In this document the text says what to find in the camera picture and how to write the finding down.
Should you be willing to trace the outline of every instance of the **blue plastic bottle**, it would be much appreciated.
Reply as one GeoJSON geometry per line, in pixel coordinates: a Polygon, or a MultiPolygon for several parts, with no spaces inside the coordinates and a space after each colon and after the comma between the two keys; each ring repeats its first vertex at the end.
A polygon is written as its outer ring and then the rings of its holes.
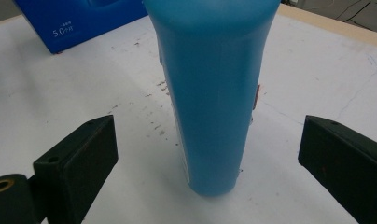
{"type": "Polygon", "coordinates": [[[235,185],[264,44],[279,0],[144,0],[175,109],[188,183],[235,185]]]}

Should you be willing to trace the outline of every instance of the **white table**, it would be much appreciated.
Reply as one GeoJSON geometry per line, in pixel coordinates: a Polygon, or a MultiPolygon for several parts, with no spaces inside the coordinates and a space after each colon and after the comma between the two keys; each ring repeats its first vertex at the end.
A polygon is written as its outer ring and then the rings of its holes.
{"type": "Polygon", "coordinates": [[[1,23],[0,175],[33,175],[80,124],[113,114],[120,159],[83,223],[356,223],[297,157],[307,114],[377,141],[377,47],[296,17],[274,20],[243,171],[217,198],[186,183],[148,17],[58,55],[23,17],[1,23]]]}

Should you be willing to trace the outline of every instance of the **label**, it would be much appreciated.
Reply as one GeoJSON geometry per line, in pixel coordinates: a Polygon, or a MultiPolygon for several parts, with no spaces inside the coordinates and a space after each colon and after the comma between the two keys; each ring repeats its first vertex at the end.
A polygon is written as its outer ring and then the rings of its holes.
{"type": "Polygon", "coordinates": [[[54,38],[61,37],[73,33],[73,24],[71,21],[66,21],[60,25],[59,28],[52,31],[54,38]]]}

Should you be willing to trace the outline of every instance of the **black plastic part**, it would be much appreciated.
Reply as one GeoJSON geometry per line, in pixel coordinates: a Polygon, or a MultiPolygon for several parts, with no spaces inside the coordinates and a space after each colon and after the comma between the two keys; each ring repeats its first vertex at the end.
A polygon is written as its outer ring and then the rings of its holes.
{"type": "Polygon", "coordinates": [[[377,223],[376,142],[333,120],[307,116],[299,162],[358,223],[377,223]]]}
{"type": "Polygon", "coordinates": [[[34,224],[35,207],[24,175],[0,176],[0,224],[34,224]]]}
{"type": "Polygon", "coordinates": [[[118,159],[113,116],[86,122],[34,162],[29,180],[0,177],[0,224],[81,223],[118,159]]]}
{"type": "Polygon", "coordinates": [[[112,116],[86,122],[36,160],[49,224],[81,223],[117,160],[112,116]]]}

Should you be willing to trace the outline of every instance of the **cable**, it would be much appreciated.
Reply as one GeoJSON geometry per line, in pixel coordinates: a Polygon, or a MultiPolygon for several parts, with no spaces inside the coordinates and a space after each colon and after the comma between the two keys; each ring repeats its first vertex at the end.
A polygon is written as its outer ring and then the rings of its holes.
{"type": "Polygon", "coordinates": [[[346,22],[346,21],[350,21],[353,17],[355,17],[357,14],[359,14],[365,7],[367,7],[371,2],[368,2],[363,8],[361,8],[357,13],[355,13],[355,15],[353,15],[351,18],[349,19],[346,19],[345,21],[343,22],[346,22]]]}
{"type": "Polygon", "coordinates": [[[356,5],[357,3],[361,2],[362,0],[358,0],[356,2],[354,2],[353,4],[351,4],[349,7],[347,7],[338,17],[336,17],[334,20],[337,20],[340,16],[342,16],[343,13],[345,13],[350,7],[356,5]]]}
{"type": "Polygon", "coordinates": [[[352,19],[351,19],[351,22],[353,22],[355,25],[357,25],[357,26],[359,26],[359,27],[361,27],[361,28],[371,30],[369,27],[364,26],[364,25],[362,25],[362,24],[359,24],[358,22],[356,22],[356,21],[354,21],[354,20],[352,20],[352,19]]]}
{"type": "Polygon", "coordinates": [[[328,4],[327,6],[324,6],[324,7],[306,7],[306,8],[303,8],[303,10],[319,9],[319,8],[332,7],[332,6],[334,6],[334,3],[335,3],[335,0],[332,0],[332,2],[331,2],[330,4],[328,4]]]}

